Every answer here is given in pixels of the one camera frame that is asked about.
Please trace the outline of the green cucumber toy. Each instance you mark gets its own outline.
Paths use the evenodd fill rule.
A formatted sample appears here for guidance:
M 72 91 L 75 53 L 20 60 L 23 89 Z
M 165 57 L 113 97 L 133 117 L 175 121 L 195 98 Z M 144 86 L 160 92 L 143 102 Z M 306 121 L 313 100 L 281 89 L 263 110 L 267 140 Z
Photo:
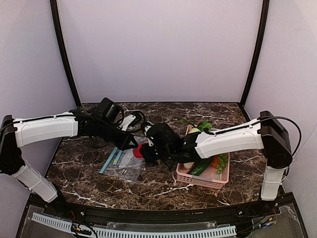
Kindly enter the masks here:
M 189 175 L 200 176 L 212 163 L 213 157 L 197 162 L 188 172 Z

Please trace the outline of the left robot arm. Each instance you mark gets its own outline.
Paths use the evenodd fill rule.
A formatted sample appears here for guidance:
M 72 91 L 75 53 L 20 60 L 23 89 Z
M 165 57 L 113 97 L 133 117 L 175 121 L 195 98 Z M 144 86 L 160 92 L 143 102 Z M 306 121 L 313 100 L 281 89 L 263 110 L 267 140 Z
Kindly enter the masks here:
M 61 199 L 57 188 L 23 160 L 21 148 L 40 141 L 76 136 L 99 137 L 119 150 L 138 147 L 134 135 L 127 131 L 129 119 L 122 117 L 115 123 L 118 114 L 124 114 L 122 107 L 103 98 L 91 112 L 76 109 L 31 119 L 6 115 L 0 127 L 0 171 L 16 178 L 45 202 L 55 202 Z

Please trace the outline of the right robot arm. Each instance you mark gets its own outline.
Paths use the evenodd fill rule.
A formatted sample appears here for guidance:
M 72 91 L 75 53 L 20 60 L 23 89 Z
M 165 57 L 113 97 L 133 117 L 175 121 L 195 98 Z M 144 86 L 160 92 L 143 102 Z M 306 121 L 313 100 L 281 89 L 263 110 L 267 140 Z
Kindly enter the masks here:
M 225 129 L 194 132 L 183 138 L 166 123 L 157 123 L 145 128 L 145 136 L 149 141 L 140 145 L 137 152 L 147 163 L 172 160 L 185 164 L 236 151 L 262 150 L 266 166 L 261 199 L 273 201 L 298 150 L 298 147 L 291 148 L 289 133 L 280 123 L 281 120 L 295 124 L 289 118 L 262 111 L 258 118 L 247 123 Z

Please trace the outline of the clear zip bag blue zipper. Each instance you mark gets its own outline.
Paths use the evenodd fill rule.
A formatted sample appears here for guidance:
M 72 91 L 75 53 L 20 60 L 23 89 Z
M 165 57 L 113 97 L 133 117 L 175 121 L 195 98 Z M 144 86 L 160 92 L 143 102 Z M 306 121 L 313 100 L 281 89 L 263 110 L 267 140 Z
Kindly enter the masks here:
M 116 164 L 115 170 L 119 174 L 136 174 L 140 172 L 144 167 L 144 159 L 137 159 L 133 155 L 134 149 L 119 151 L 118 155 L 116 156 Z

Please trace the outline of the red apple toy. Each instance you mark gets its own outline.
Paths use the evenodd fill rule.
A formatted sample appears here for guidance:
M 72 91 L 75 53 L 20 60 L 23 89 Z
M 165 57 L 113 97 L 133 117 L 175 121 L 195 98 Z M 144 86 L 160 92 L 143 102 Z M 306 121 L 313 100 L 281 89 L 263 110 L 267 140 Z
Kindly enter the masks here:
M 143 159 L 143 155 L 140 152 L 140 150 L 141 150 L 143 145 L 144 145 L 144 143 L 138 145 L 138 147 L 133 150 L 133 155 L 134 155 L 135 158 Z

